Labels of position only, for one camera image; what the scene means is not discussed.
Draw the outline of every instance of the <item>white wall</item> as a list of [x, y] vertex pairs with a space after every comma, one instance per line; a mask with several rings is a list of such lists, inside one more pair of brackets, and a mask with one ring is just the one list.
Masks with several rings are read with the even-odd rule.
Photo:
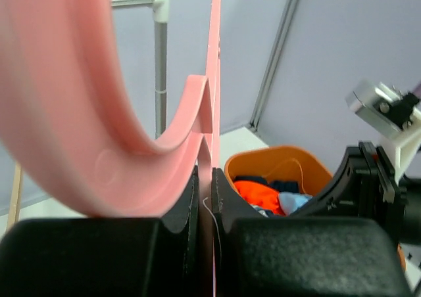
[[[222, 0], [221, 132], [245, 125], [253, 111], [286, 0]], [[189, 74], [204, 74], [211, 0], [172, 0], [168, 25], [168, 121]], [[114, 10], [120, 63], [137, 116], [154, 134], [154, 33], [148, 8]], [[9, 206], [13, 160], [0, 146], [0, 213]], [[23, 204], [45, 198], [24, 178]]]
[[[347, 145], [380, 137], [345, 103], [362, 78], [421, 80], [420, 0], [300, 0], [259, 133], [309, 149], [335, 171]], [[418, 175], [421, 164], [413, 169]]]

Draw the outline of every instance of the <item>pink plastic object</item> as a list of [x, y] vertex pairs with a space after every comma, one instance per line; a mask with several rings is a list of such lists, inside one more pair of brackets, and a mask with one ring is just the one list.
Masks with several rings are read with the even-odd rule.
[[110, 0], [0, 0], [0, 24], [0, 136], [49, 194], [89, 216], [161, 216], [198, 159], [201, 200], [209, 195], [220, 0], [212, 0], [206, 76], [188, 77], [155, 141], [125, 92]]

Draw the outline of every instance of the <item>clothes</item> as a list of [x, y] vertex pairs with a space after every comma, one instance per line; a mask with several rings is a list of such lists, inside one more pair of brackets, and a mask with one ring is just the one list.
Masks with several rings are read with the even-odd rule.
[[235, 188], [249, 204], [270, 210], [274, 214], [285, 216], [278, 200], [279, 192], [266, 185], [252, 181], [236, 181]]
[[278, 195], [281, 209], [288, 216], [304, 206], [311, 198], [311, 195], [281, 192]]
[[265, 208], [261, 208], [259, 206], [256, 205], [251, 205], [256, 211], [258, 211], [260, 214], [262, 214], [262, 216], [270, 218], [270, 217], [274, 217], [275, 214], [273, 213], [273, 211], [271, 210], [267, 210]]
[[234, 182], [236, 181], [252, 181], [252, 182], [260, 183], [268, 187], [271, 187], [272, 189], [275, 189], [278, 192], [288, 191], [291, 193], [300, 193], [298, 182], [296, 181], [276, 180], [271, 183], [268, 183], [265, 178], [255, 176], [255, 175], [239, 175], [234, 179]]

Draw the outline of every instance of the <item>orange plastic basket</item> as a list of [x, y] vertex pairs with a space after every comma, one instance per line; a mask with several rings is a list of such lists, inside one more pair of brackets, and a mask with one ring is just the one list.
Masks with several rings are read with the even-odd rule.
[[[276, 146], [242, 152], [225, 164], [225, 176], [232, 188], [239, 175], [255, 175], [267, 181], [296, 181], [300, 192], [317, 195], [332, 179], [332, 174], [311, 153], [295, 146]], [[405, 257], [398, 246], [399, 260], [406, 269]]]

